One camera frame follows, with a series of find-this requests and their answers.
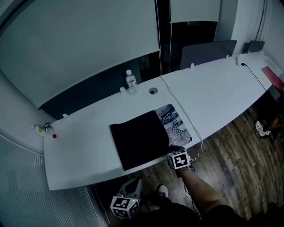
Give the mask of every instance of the bottle cap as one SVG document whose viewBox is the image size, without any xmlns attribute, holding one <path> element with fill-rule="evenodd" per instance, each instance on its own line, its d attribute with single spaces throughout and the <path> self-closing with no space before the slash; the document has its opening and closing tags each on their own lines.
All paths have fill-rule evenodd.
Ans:
<svg viewBox="0 0 284 227">
<path fill-rule="evenodd" d="M 138 89 L 131 89 L 131 90 L 130 90 L 130 93 L 131 93 L 132 95 L 138 95 L 139 90 L 138 90 Z"/>
<path fill-rule="evenodd" d="M 129 69 L 129 70 L 126 70 L 126 75 L 127 76 L 130 76 L 132 74 L 132 72 L 131 72 L 131 70 Z"/>
</svg>

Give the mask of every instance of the plastic bottle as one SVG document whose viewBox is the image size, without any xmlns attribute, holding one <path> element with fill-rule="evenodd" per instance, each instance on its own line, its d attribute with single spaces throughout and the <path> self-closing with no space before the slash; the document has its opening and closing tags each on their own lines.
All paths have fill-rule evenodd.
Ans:
<svg viewBox="0 0 284 227">
<path fill-rule="evenodd" d="M 126 71 L 126 81 L 128 83 L 129 92 L 132 95 L 137 95 L 139 93 L 137 82 L 135 76 L 132 74 L 131 70 Z"/>
<path fill-rule="evenodd" d="M 45 124 L 44 129 L 48 133 L 48 135 L 52 136 L 54 139 L 57 138 L 54 129 L 49 124 Z"/>
<path fill-rule="evenodd" d="M 42 137 L 46 137 L 47 135 L 46 131 L 38 125 L 32 125 L 32 129 L 35 130 Z"/>
</svg>

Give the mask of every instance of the gray partition panel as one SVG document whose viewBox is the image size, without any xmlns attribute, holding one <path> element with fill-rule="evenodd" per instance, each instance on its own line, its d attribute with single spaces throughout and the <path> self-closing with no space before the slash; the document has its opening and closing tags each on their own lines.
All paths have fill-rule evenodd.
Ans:
<svg viewBox="0 0 284 227">
<path fill-rule="evenodd" d="M 265 42 L 263 41 L 250 41 L 250 44 L 247 49 L 247 53 L 259 52 L 262 50 Z"/>
<path fill-rule="evenodd" d="M 249 44 L 250 44 L 250 43 L 244 43 L 243 49 L 241 50 L 241 53 L 242 53 L 242 54 L 245 54 L 245 53 L 248 52 Z"/>
<path fill-rule="evenodd" d="M 183 47 L 180 70 L 189 68 L 191 63 L 196 66 L 225 58 L 227 55 L 232 56 L 236 43 L 236 40 L 230 40 Z"/>
</svg>

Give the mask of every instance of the person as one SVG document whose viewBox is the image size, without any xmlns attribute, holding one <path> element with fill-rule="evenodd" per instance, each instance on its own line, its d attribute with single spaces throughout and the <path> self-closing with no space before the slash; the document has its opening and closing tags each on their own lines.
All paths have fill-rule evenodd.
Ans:
<svg viewBox="0 0 284 227">
<path fill-rule="evenodd" d="M 132 219 L 111 222 L 109 227 L 116 226 L 190 226 L 194 224 L 242 224 L 247 222 L 227 205 L 224 205 L 220 196 L 206 182 L 195 175 L 190 168 L 178 169 L 182 180 L 187 187 L 194 204 L 198 208 L 202 220 L 189 207 L 172 203 L 168 198 L 169 192 L 165 185 L 157 189 L 157 205 L 159 210 L 148 213 L 138 212 Z"/>
<path fill-rule="evenodd" d="M 272 130 L 283 127 L 284 118 L 281 113 L 278 113 L 268 125 L 262 125 L 259 121 L 255 123 L 255 128 L 261 138 L 267 138 Z"/>
</svg>

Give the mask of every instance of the printed picture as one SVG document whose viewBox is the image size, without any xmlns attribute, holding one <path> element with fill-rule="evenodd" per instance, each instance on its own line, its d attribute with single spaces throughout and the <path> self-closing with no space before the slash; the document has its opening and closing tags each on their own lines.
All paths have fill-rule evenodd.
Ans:
<svg viewBox="0 0 284 227">
<path fill-rule="evenodd" d="M 170 145 L 183 146 L 192 140 L 185 124 L 172 104 L 163 106 L 155 111 L 168 133 Z"/>
</svg>

